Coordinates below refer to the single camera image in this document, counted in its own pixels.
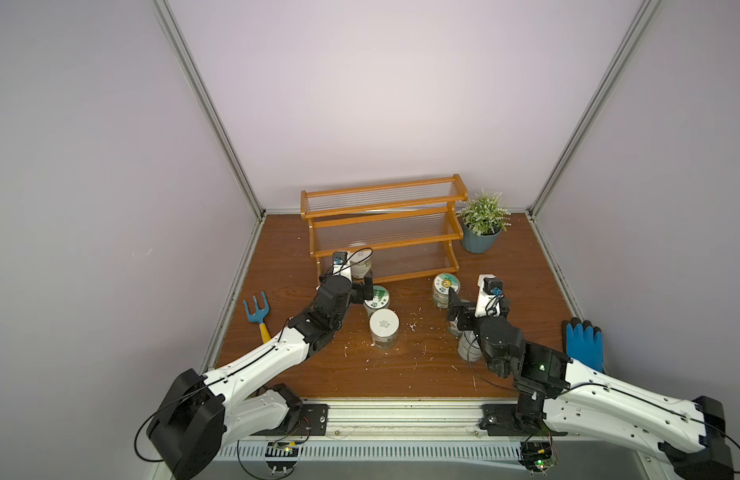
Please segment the jar with green leaf lid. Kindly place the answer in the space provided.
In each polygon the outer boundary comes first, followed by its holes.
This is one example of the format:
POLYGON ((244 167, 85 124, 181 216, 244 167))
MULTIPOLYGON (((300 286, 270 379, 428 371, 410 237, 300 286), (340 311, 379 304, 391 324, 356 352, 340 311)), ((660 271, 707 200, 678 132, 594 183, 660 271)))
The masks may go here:
POLYGON ((381 285, 373 286, 373 296, 364 302, 367 315, 371 317, 375 312, 387 309, 391 303, 389 290, 381 285))

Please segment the jar with sunflower lid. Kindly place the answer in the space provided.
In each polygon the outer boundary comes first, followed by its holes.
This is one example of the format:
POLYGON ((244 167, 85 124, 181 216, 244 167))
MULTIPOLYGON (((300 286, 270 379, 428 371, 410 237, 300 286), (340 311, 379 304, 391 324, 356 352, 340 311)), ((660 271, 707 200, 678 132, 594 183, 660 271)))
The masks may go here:
POLYGON ((441 309, 449 307, 449 293, 453 289, 458 293, 461 289, 460 280, 452 273, 438 274, 432 283, 432 302, 441 309))

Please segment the jar with plain white lid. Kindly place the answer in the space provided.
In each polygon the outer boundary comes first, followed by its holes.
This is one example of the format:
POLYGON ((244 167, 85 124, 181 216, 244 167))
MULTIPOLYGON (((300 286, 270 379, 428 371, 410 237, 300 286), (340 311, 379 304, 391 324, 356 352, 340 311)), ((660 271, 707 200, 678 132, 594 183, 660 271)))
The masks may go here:
POLYGON ((369 328, 374 345, 378 348, 389 349, 398 338, 399 316, 393 310, 380 309, 370 317, 369 328))

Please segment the jar with red strawberry lid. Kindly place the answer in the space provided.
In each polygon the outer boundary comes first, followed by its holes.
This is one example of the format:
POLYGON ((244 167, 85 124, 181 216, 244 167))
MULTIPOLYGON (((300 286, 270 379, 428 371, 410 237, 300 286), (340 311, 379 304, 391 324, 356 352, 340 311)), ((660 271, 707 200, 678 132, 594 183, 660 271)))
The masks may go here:
POLYGON ((453 320, 448 322, 448 331, 455 337, 460 338, 462 336, 462 331, 458 328, 458 321, 453 320))

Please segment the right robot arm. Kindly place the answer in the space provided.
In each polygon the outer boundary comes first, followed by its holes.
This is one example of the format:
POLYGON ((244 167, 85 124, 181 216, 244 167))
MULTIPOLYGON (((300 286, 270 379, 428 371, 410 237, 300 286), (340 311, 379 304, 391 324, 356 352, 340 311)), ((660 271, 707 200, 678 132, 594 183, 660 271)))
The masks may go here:
POLYGON ((526 435, 581 434, 668 463, 682 479, 732 479, 723 405, 683 400, 599 372, 566 353, 530 342, 507 318, 501 284, 489 277, 475 302, 448 293, 448 314, 473 333, 490 371, 511 378, 519 397, 516 430, 526 435))

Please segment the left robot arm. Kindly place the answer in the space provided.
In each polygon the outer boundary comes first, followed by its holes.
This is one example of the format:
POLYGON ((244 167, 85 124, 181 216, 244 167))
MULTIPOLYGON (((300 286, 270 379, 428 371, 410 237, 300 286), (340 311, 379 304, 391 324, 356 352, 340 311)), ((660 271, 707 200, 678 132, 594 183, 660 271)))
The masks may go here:
POLYGON ((302 402, 284 385, 265 385, 325 348, 353 304, 373 296, 373 277, 326 275, 315 298, 280 333, 246 355, 203 374, 179 374, 157 410, 140 427, 173 478, 192 479, 222 447, 261 431, 293 430, 302 402))

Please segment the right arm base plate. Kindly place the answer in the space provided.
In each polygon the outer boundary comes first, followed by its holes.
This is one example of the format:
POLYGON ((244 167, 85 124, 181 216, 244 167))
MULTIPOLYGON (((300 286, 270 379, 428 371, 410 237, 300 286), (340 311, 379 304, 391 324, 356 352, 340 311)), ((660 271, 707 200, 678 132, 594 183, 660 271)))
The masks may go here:
POLYGON ((546 436, 557 434, 545 424, 541 410, 535 407, 522 407, 518 403, 483 404, 479 428, 489 436, 546 436))

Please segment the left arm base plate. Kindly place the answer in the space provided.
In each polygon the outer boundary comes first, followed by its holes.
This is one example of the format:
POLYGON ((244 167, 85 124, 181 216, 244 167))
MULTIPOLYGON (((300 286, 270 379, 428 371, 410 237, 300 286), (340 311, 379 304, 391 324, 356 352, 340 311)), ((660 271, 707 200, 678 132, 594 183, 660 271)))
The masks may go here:
POLYGON ((291 410, 283 422, 270 430, 267 436, 278 437, 322 437, 327 434, 330 407, 326 403, 306 403, 291 410))

